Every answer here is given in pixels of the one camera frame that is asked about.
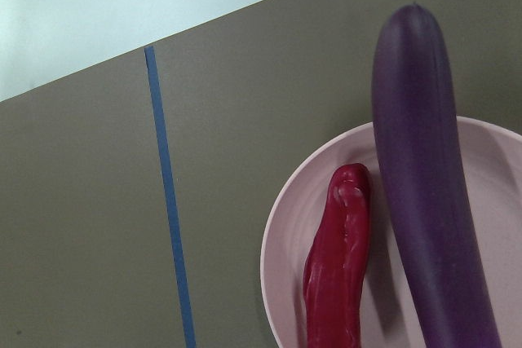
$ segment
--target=blue tape strip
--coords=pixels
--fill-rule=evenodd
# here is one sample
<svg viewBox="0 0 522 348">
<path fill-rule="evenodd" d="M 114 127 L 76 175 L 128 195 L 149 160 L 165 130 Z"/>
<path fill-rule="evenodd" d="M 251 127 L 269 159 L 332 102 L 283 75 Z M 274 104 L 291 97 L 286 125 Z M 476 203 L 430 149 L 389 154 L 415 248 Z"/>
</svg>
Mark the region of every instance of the blue tape strip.
<svg viewBox="0 0 522 348">
<path fill-rule="evenodd" d="M 166 212 L 169 219 L 170 239 L 172 242 L 172 254 L 174 255 L 176 280 L 178 282 L 179 305 L 181 307 L 185 344 L 187 348 L 196 348 L 192 310 L 190 307 L 190 297 L 188 295 L 187 272 L 185 271 L 183 247 L 181 245 L 178 207 L 176 205 L 172 167 L 170 166 L 169 144 L 166 138 L 165 115 L 163 113 L 163 104 L 161 102 L 160 81 L 159 76 L 157 75 L 156 56 L 154 55 L 153 46 L 147 46 L 145 48 L 145 59 L 147 60 L 150 96 L 153 102 L 157 148 L 160 154 L 161 176 L 163 177 L 163 188 L 165 189 Z"/>
</svg>

